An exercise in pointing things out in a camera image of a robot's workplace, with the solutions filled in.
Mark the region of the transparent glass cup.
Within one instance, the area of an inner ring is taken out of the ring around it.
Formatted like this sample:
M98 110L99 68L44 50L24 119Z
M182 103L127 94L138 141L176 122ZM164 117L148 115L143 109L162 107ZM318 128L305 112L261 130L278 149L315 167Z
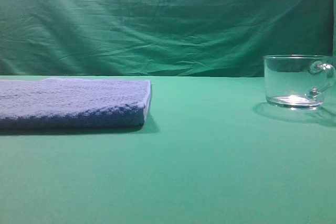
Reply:
M335 84L330 56L264 56L266 101L292 110L314 110L324 104L325 92Z

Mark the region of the green backdrop cloth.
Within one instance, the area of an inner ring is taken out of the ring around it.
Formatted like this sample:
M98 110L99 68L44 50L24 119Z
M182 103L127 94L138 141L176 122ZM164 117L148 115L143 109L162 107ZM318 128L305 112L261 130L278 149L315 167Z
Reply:
M335 54L335 0L1 0L1 74L261 77Z

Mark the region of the folded blue towel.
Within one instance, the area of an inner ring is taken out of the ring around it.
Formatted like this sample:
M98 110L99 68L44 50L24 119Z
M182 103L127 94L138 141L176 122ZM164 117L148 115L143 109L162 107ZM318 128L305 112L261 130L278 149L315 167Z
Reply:
M1 129L138 127L151 90L150 80L1 80Z

